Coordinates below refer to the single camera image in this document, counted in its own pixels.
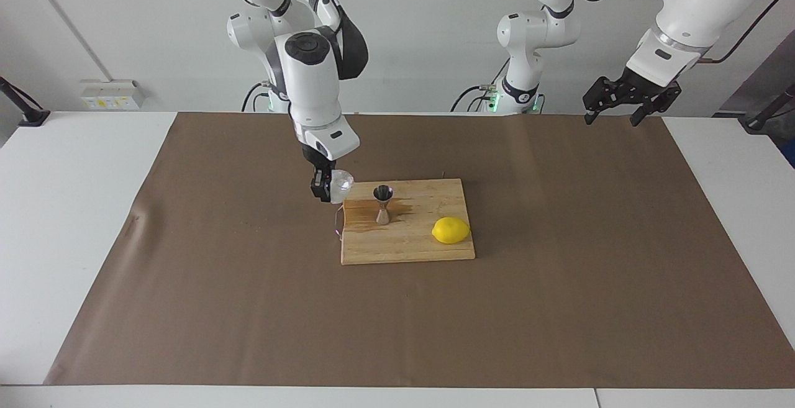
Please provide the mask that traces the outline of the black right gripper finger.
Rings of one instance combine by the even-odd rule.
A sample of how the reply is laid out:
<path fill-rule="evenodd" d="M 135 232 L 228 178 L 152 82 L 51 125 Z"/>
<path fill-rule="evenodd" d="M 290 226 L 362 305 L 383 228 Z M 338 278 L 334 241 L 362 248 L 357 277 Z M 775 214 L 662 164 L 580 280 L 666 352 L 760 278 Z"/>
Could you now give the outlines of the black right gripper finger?
<path fill-rule="evenodd" d="M 333 168 L 315 168 L 311 181 L 311 190 L 316 199 L 321 202 L 330 202 L 330 183 L 332 182 Z"/>

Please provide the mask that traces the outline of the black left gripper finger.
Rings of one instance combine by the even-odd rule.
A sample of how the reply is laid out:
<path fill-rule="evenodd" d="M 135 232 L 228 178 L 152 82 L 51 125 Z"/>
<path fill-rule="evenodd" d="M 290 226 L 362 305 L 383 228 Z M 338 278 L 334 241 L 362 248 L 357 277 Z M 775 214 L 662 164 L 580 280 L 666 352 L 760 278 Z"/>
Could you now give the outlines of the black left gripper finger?
<path fill-rule="evenodd" d="M 593 124 L 602 111 L 610 110 L 616 104 L 616 83 L 608 78 L 599 78 L 585 92 L 583 103 L 585 108 L 584 121 L 587 125 Z"/>
<path fill-rule="evenodd" d="M 658 96 L 643 97 L 641 105 L 630 116 L 630 124 L 638 126 L 647 116 L 656 113 L 665 113 L 681 94 L 681 87 L 678 84 L 671 84 L 665 88 Z"/>

